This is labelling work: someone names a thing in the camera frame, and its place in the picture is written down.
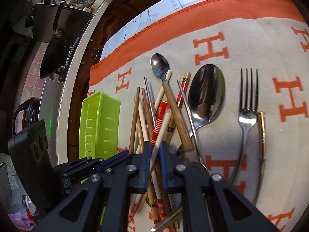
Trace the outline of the steel splash panel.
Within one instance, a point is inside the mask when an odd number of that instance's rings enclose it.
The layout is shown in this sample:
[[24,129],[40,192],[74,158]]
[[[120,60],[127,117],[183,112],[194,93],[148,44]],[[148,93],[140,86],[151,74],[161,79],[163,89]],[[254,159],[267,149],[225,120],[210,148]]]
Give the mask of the steel splash panel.
[[45,121],[46,135],[48,140],[48,154],[52,166],[57,162],[57,121],[59,112],[59,103],[63,89],[63,82],[47,78],[43,87],[38,120]]

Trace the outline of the black rice cooker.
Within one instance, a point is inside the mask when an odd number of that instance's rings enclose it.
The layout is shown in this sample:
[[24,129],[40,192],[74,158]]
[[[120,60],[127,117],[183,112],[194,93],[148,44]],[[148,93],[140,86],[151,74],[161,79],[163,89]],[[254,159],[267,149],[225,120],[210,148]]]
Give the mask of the black rice cooker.
[[31,97],[28,100],[24,101],[14,112],[13,121],[12,121],[12,134],[13,136],[16,135],[15,131],[15,123],[18,114],[21,111],[24,111],[22,120],[21,120],[21,129],[24,129],[33,123],[38,121],[38,114],[39,114],[39,106],[40,106],[40,99],[36,97]]

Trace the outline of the black wok pan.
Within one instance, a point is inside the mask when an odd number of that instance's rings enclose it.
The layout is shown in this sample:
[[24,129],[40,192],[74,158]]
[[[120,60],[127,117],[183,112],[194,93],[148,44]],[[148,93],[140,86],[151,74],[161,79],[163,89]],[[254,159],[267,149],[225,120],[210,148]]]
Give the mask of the black wok pan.
[[62,0],[55,14],[53,22],[54,34],[48,44],[41,63],[39,74],[41,79],[49,77],[52,73],[61,75],[65,69],[68,51],[72,49],[65,35],[65,31],[58,25],[64,4],[65,1]]

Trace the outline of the orange beige H blanket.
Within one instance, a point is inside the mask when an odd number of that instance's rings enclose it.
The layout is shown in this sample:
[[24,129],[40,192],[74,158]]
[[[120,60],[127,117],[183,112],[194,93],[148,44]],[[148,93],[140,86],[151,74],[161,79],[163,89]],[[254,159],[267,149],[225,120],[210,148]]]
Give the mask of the orange beige H blanket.
[[120,100],[118,141],[127,148],[134,96],[163,55],[171,91],[191,74],[186,95],[208,170],[229,179],[280,231],[308,207],[308,25],[292,0],[206,0],[133,35],[91,67],[90,92]]

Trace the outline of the steel fork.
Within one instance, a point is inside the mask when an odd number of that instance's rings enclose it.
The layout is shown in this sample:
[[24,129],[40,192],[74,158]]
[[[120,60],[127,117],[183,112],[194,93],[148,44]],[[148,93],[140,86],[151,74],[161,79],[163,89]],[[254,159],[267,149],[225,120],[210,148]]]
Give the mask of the steel fork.
[[240,70],[240,94],[239,94],[239,109],[238,109],[238,122],[243,130],[243,138],[241,142],[241,149],[239,152],[238,160],[236,162],[234,171],[229,179],[232,185],[236,185],[241,163],[244,157],[244,152],[247,147],[249,132],[252,127],[257,123],[257,110],[259,102],[259,78],[258,69],[256,69],[255,80],[253,70],[250,69],[250,80],[248,69],[245,72],[246,79],[244,80],[243,69]]

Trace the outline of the green plastic utensil tray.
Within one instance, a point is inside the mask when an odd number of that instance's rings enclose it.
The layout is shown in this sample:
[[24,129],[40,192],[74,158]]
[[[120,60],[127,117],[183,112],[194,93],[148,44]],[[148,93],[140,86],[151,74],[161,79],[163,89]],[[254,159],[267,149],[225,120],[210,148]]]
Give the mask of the green plastic utensil tray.
[[121,102],[102,91],[82,102],[79,158],[108,159],[117,154]]

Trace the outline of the steel soup ladle spoon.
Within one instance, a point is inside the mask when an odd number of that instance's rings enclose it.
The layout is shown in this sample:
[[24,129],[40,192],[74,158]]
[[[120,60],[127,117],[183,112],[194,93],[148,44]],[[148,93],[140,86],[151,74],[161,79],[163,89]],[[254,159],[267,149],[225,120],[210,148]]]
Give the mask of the steel soup ladle spoon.
[[[209,175],[206,166],[198,161],[192,161],[188,164],[188,167],[193,168],[197,172],[203,175]],[[175,223],[182,216],[182,204],[180,203],[171,213],[169,213],[166,218],[160,221],[157,225],[151,228],[152,232],[163,231],[170,225]]]

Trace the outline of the red gold tipped chopstick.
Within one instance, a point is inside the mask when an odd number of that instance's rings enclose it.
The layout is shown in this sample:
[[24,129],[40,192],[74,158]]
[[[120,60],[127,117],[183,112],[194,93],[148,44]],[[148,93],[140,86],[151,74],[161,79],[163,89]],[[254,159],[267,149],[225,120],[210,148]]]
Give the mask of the red gold tipped chopstick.
[[[186,91],[188,89],[188,84],[189,84],[190,78],[191,78],[191,73],[188,72],[188,71],[185,71],[182,82],[181,82],[181,87],[182,87],[184,93],[186,93]],[[181,110],[182,104],[183,104],[183,96],[182,96],[181,92],[178,93],[178,96],[177,96],[177,99],[176,99],[176,104],[177,104],[177,107],[179,108],[179,110]],[[175,128],[176,128],[176,123],[175,123],[174,117],[171,117],[168,128],[167,128],[167,132],[166,132],[166,143],[167,144],[170,143]]]

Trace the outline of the large steel tablespoon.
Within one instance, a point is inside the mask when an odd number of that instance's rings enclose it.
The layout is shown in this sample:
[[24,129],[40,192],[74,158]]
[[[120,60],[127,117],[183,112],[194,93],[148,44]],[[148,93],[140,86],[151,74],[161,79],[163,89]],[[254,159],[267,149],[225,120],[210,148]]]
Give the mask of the large steel tablespoon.
[[221,113],[225,99],[225,79],[214,64],[202,66],[195,74],[188,94],[188,105],[196,130],[212,123]]

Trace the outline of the wooden-handled small spoon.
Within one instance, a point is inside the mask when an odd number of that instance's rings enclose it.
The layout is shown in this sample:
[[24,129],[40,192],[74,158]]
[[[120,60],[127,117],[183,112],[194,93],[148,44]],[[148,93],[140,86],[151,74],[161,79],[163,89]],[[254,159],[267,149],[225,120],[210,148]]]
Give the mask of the wooden-handled small spoon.
[[160,78],[162,81],[162,87],[165,92],[168,103],[170,105],[170,109],[172,111],[172,115],[173,115],[174,121],[177,126],[177,130],[178,130],[178,133],[181,139],[183,150],[189,151],[192,149],[192,143],[188,136],[181,112],[179,108],[177,107],[171,88],[166,79],[166,74],[169,71],[169,64],[166,58],[159,53],[155,53],[151,56],[150,64],[154,72],[154,75]]

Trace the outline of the gold-handled small spoon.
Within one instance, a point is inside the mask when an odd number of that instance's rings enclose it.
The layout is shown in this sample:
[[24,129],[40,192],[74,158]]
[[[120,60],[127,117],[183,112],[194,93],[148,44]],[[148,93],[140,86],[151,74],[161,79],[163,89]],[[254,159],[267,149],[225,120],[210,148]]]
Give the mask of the gold-handled small spoon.
[[263,176],[265,173],[265,164],[267,159],[267,145],[266,145],[266,115],[264,111],[258,112],[258,127],[259,127],[259,149],[260,149],[260,158],[259,166],[260,172],[258,177],[258,184],[255,193],[255,198],[253,204],[256,205],[258,197],[261,191]]

